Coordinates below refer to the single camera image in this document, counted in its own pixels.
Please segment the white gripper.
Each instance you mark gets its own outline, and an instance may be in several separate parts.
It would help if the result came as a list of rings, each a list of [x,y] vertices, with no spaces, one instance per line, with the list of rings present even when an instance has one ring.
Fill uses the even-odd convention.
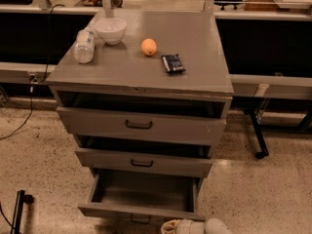
[[[161,226],[162,234],[204,234],[205,223],[191,219],[173,219]]]

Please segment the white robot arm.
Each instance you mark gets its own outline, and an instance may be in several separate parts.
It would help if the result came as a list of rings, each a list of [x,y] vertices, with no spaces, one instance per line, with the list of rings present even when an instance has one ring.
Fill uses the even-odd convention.
[[[173,219],[161,226],[161,234],[233,234],[229,227],[218,218],[206,221]]]

